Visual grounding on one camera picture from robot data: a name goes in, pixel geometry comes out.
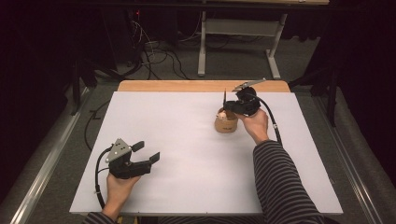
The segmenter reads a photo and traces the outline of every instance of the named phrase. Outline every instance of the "brown container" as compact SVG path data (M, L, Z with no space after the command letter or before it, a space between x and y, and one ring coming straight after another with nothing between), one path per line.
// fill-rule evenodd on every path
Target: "brown container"
M218 115L215 120L216 131L218 131L219 133L233 133L233 132L235 132L237 124L238 124L238 118L236 117L236 115L233 112L231 112L229 110L225 110L227 119L221 119L219 117L219 113L222 111L224 111L223 108L221 108L218 111Z

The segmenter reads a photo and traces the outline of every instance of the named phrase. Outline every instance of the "table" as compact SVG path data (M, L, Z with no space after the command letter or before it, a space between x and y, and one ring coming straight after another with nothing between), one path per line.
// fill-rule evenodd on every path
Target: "table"
M309 4L309 5L328 5L329 0L220 0L227 3L271 3L271 4ZM207 19L206 12L202 12L201 19L201 47L198 58L198 76L205 75L206 65L206 34L221 35L261 35L271 36L273 43L270 49L265 51L266 58L270 65L271 74L274 79L281 79L274 58L276 48L282 35L288 14L283 13L279 21L243 21L243 20L225 20L225 19Z
M251 156L254 142L241 123L235 133L214 131L214 120L222 104L224 89L228 91L228 99L232 100L236 97L230 91L243 82L121 82L106 112L70 212L86 214L101 210L93 194L94 165L98 155L120 137L129 145L141 140L146 142L145 148L133 154L132 161L146 160L161 151L161 159L153 165L151 174L144 175L134 187L123 214L259 214L261 208L255 193ZM342 213L295 95L289 91L287 83L265 81L254 88L272 108L284 147L295 161L303 184L318 210ZM275 137L272 130L269 130L269 135ZM101 167L106 167L106 164L103 162ZM106 174L99 176L102 192L106 192L105 177Z

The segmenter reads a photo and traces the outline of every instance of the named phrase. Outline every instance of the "person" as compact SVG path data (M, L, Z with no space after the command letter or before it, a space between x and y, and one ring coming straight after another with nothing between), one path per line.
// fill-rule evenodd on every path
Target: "person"
M242 120L247 133L256 146L253 150L253 164L257 195L262 206L264 223L324 223L324 217L306 193L294 162L287 151L276 141L269 139L268 116L259 109L250 117L236 116ZM114 223L122 205L127 200L138 178L118 180L107 177L107 202L102 213L89 213L84 223L99 223L95 220ZM217 217L211 222L233 223L230 217ZM161 224L187 223L185 217L164 217Z

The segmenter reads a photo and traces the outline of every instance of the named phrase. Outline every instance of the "white board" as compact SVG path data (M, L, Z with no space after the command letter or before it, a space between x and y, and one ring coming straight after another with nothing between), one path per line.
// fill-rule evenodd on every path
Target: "white board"
M293 93L259 92L270 106L284 148L294 160L309 196L324 214L342 208ZM216 216L259 214L253 174L253 140L239 120L235 133L217 133L214 121L223 92L128 92L113 94L71 213L101 211L94 194L98 156L117 138L128 145L145 141L132 161L158 151L161 159L134 186L124 214ZM236 100L234 93L228 100ZM269 125L269 136L276 140ZM105 158L101 168L107 167ZM106 200L106 175L99 175Z

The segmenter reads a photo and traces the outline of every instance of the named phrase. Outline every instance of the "black and gray striped sleeve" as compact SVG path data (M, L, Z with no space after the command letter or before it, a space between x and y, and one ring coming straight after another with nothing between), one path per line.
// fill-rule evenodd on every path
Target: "black and gray striped sleeve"
M83 224L114 224L116 222L103 213L91 212L85 217L82 223Z
M272 140L253 151L256 189L268 224L324 223L302 185L290 155Z

